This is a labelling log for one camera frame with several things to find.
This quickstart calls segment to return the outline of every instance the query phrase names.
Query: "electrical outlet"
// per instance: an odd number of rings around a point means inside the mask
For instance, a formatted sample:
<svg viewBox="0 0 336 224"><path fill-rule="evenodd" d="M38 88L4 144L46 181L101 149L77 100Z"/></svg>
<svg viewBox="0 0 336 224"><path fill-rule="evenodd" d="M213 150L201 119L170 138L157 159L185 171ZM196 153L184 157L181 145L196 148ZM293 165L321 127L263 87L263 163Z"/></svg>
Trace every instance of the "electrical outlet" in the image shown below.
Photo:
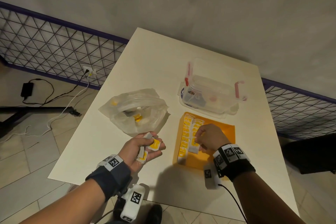
<svg viewBox="0 0 336 224"><path fill-rule="evenodd" d="M89 73L91 73L91 74L97 74L97 70L93 69L91 66L86 66L86 65L82 65L82 64L81 64L81 66L82 66L82 68L84 70L84 73L85 73L86 70L89 70Z"/></svg>

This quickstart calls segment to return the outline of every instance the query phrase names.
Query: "orange tray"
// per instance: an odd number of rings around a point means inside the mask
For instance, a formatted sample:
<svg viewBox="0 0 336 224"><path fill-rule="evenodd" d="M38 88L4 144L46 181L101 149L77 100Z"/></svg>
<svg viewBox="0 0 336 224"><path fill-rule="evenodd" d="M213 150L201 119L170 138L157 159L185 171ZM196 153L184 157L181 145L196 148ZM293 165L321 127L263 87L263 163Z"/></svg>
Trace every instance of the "orange tray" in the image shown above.
<svg viewBox="0 0 336 224"><path fill-rule="evenodd" d="M185 164L182 165L182 164L179 164L177 162L177 157L179 155L179 149L180 149L180 144L181 144L181 139L182 139L184 116L186 114L190 114L192 116L195 116L195 118L197 118L197 119L204 120L204 125L213 123L216 126L220 127L221 130L223 131L223 133L228 137L229 141L233 144L236 142L235 127L233 125L221 123L221 122L218 122L218 121L215 121L215 120L210 120L210 119L204 118L202 116L195 115L195 114L190 113L190 112L185 112L183 114L183 116L180 119L179 125L178 125L178 131L177 131L177 137L176 137L176 143L175 143L175 150L174 150L174 157L173 157L173 164L203 170L203 166L207 162L210 162L210 161L213 160L212 154L214 153L214 151L208 151L207 153L203 153L203 152L199 151L198 154L188 152L188 156L186 158Z"/></svg>

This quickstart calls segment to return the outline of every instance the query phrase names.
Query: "power adapter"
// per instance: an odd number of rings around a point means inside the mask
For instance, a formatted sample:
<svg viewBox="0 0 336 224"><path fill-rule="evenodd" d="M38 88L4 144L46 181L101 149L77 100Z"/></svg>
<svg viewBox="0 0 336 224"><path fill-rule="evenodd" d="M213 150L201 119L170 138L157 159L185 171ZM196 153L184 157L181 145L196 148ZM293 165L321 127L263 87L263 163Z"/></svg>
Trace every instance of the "power adapter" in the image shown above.
<svg viewBox="0 0 336 224"><path fill-rule="evenodd" d="M22 91L21 91L21 97L23 97L24 100L26 100L28 97L32 95L33 87L34 87L34 83L32 82L27 82L23 84Z"/></svg>

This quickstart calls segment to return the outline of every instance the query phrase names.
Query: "white tabletop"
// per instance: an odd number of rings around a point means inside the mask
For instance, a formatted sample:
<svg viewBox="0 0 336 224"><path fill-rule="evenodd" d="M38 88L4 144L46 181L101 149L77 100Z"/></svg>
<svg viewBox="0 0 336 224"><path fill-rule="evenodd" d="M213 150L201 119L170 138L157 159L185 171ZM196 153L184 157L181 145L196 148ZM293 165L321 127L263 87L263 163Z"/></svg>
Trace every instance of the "white tabletop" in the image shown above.
<svg viewBox="0 0 336 224"><path fill-rule="evenodd" d="M98 108L121 93L154 88L169 106L170 116L159 132L167 149L139 173L137 183L149 187L147 200L243 220L225 189L207 190L201 171L172 166L179 119L184 112L191 111L179 103L177 92L187 62L196 57L244 73L249 98L240 105L236 115L228 115L223 120L200 115L235 125L236 143L249 156L258 175L298 214L258 67L141 28L133 34L49 178L82 184L101 160L117 154L130 139ZM223 183L237 198L232 183Z"/></svg>

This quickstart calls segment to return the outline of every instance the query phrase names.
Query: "person's left hand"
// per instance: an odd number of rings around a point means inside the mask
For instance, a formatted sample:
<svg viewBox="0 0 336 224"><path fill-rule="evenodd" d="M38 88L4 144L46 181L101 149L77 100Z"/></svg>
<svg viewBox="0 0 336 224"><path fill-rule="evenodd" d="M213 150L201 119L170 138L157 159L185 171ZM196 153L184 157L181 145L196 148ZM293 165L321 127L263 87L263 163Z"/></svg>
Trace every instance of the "person's left hand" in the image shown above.
<svg viewBox="0 0 336 224"><path fill-rule="evenodd" d="M150 131L150 133L153 136L156 136L155 132ZM142 164L140 164L139 161L136 160L140 146L150 146L154 142L153 138L152 139L144 138L145 134L147 134L147 132L138 134L135 137L131 138L129 141L125 143L123 148L118 153L118 155L124 160L125 164L127 164L128 167L131 169L132 173L139 171L140 168L142 167ZM166 149L166 146L162 141L162 139L157 138L157 140L161 142L159 150L152 151L149 149L145 149L146 151L148 151L146 162L161 156L162 150Z"/></svg>

